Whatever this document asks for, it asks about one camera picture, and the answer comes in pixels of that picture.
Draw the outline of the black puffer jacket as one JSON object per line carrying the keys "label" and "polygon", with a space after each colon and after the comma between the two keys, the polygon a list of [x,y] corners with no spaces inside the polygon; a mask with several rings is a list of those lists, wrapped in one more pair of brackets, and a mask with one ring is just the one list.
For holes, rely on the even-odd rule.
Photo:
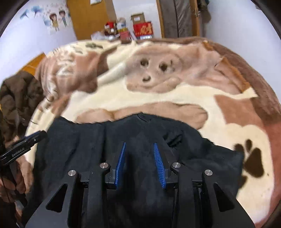
{"label": "black puffer jacket", "polygon": [[196,172],[212,170],[221,185],[237,194],[244,154],[214,145],[185,123],[144,113],[95,124],[76,124],[60,117],[37,145],[34,183],[22,213],[23,223],[69,170],[90,172],[110,155],[124,151],[122,183],[117,191],[108,193],[110,225],[170,227],[173,193],[159,182],[155,143]]}

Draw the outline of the brown puffer coat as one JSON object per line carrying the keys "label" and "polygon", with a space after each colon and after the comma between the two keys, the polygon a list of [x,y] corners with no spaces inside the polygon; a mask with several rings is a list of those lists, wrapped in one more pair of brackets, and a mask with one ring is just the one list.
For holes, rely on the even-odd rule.
{"label": "brown puffer coat", "polygon": [[29,121],[43,100],[40,82],[30,73],[19,71],[1,85],[1,132],[5,143],[24,136]]}

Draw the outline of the brown cream plush blanket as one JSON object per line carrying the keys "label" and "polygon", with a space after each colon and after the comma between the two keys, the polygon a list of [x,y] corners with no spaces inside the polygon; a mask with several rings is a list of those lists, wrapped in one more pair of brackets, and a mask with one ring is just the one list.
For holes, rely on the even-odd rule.
{"label": "brown cream plush blanket", "polygon": [[116,121],[134,113],[175,119],[245,153],[238,201],[256,227],[280,202],[280,103],[242,57],[210,40],[82,40],[49,52],[35,78],[45,98],[26,131]]}

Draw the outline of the yellow wooden wardrobe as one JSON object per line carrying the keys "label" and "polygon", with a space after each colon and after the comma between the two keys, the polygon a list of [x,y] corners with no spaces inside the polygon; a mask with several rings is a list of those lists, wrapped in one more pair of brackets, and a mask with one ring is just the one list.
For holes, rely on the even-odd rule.
{"label": "yellow wooden wardrobe", "polygon": [[90,0],[67,0],[77,40],[90,39],[102,31],[107,22],[117,19],[112,0],[91,4]]}

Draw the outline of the santa hat plush toy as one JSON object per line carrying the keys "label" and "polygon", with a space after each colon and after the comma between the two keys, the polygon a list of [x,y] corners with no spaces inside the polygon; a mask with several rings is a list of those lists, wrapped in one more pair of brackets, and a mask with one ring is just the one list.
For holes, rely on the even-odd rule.
{"label": "santa hat plush toy", "polygon": [[108,21],[104,25],[104,35],[105,36],[116,36],[118,34],[119,33],[118,33],[118,29],[117,29],[115,21]]}

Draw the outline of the red gift box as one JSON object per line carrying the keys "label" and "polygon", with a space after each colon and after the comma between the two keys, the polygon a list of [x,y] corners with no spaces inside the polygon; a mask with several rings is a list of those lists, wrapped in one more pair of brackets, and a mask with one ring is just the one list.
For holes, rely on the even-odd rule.
{"label": "red gift box", "polygon": [[150,21],[133,24],[134,35],[137,39],[150,39],[153,38],[153,27]]}

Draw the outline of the small cardboard box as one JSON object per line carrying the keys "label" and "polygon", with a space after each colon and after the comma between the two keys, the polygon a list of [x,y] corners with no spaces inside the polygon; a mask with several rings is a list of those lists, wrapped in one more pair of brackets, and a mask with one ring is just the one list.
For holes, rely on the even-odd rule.
{"label": "small cardboard box", "polygon": [[145,23],[145,15],[143,12],[141,13],[136,13],[136,14],[132,14],[130,16],[130,20],[133,22],[133,25],[135,24],[140,24],[140,23]]}

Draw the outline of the wooden framed door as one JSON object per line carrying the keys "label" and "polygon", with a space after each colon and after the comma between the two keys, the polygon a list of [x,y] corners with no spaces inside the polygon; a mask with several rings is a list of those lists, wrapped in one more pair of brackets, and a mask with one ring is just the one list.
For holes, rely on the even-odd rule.
{"label": "wooden framed door", "polygon": [[156,1],[162,38],[201,35],[198,2]]}

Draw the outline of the cartoon couple wall sticker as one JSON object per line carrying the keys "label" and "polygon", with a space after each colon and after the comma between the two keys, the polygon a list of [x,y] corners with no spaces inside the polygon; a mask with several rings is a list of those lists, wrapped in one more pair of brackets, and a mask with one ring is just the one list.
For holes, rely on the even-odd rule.
{"label": "cartoon couple wall sticker", "polygon": [[73,27],[67,1],[47,1],[33,4],[20,13],[19,18],[42,19],[50,34]]}

